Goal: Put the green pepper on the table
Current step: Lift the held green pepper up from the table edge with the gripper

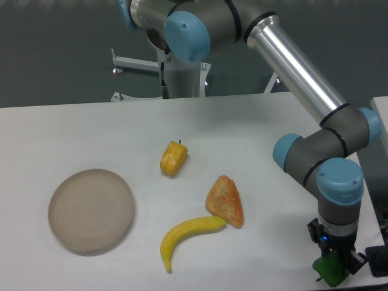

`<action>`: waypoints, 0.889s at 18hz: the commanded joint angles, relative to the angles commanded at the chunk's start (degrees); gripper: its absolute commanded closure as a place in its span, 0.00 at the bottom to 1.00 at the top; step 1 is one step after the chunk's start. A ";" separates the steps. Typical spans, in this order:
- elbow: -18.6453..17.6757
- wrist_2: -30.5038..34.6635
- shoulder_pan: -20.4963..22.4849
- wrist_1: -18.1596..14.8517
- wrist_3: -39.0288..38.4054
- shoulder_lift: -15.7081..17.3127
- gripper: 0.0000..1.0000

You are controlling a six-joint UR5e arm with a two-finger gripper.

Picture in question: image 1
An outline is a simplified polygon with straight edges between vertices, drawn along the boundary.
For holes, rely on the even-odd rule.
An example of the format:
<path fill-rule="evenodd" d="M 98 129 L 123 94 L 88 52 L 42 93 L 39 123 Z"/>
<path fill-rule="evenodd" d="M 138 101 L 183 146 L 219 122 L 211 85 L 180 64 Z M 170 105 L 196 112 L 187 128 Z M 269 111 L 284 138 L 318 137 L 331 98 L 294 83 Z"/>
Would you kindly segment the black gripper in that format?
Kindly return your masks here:
<path fill-rule="evenodd" d="M 356 274 L 366 263 L 367 256 L 355 251 L 358 220 L 350 224 L 337 225 L 320 218 L 311 220 L 307 225 L 310 238 L 321 250 L 321 256 L 336 251 L 345 269 L 352 275 Z"/>

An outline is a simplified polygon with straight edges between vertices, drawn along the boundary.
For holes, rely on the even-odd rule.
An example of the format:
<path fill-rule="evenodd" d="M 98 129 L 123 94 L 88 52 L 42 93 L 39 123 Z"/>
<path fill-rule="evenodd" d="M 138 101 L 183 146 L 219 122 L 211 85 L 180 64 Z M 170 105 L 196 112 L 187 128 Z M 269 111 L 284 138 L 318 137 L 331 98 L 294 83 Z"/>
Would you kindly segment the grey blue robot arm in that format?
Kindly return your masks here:
<path fill-rule="evenodd" d="M 161 52 L 162 97 L 199 97 L 203 60 L 238 41 L 261 54 L 320 129 L 303 138 L 287 134 L 273 148 L 275 162 L 318 201 L 308 225 L 322 257 L 335 254 L 342 274 L 355 274 L 367 257 L 355 250 L 364 175 L 349 155 L 381 134 L 381 120 L 356 109 L 301 53 L 261 1 L 119 1 L 125 25 L 141 28 Z"/>

